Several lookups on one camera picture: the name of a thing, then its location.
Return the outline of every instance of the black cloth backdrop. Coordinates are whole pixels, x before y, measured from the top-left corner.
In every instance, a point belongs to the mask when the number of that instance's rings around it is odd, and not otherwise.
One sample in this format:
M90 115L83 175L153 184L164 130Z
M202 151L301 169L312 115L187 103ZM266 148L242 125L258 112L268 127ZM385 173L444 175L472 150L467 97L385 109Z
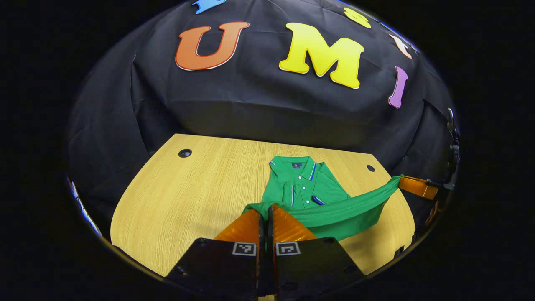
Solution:
M110 49L81 86L66 137L68 176L103 235L109 238L130 181L174 133L371 153L391 175L444 180L447 109L455 108L439 72L420 52L409 49L412 59L406 58L388 28L372 18L365 28L347 18L344 7L352 6L234 0L195 14L197 6L183 2ZM180 33L210 26L198 46L199 55L209 55L219 46L219 25L233 21L250 26L228 62L210 70L177 67ZM360 88L318 77L308 55L307 74L282 71L278 64L292 40L288 22L316 27L329 46L341 37L360 43ZM388 104L397 65L408 75L399 109ZM404 195L422 225L433 204Z

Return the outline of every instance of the green polo shirt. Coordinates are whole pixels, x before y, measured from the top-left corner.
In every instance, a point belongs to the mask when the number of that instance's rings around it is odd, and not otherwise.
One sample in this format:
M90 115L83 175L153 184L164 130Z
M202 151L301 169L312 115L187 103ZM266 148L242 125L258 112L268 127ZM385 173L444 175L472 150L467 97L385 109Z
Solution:
M400 178L394 176L378 189L351 197L325 162L314 162L311 157L275 156L269 164L270 179L262 202L248 204L243 212L253 208L267 220L269 208L277 204L318 238L342 240L376 224Z

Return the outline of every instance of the blue stripe trim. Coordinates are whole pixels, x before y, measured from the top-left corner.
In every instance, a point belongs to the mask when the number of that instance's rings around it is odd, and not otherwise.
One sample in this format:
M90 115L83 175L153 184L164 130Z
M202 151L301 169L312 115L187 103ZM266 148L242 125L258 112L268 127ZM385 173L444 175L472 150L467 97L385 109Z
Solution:
M325 203L322 202L320 199L318 199L318 197L315 196L315 195L312 196L312 200L313 200L314 202L318 203L319 205L325 205Z
M310 178L308 180L312 181L314 179L314 173L316 173L316 162L314 162L314 167L312 168L312 174L310 175Z

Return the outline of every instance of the wooden table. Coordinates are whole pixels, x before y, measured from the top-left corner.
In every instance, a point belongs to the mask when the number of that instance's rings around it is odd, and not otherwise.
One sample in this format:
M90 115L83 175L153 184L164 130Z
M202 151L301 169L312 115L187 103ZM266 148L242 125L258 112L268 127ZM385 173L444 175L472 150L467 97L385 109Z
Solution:
M186 148L191 156L179 157ZM274 156L325 162L352 197L391 178L370 154L175 134L123 194L111 223L112 244L166 276L193 240L214 238L246 204L261 201ZM367 275L392 260L400 247L407 248L414 230L409 206L397 190L376 225L340 243Z

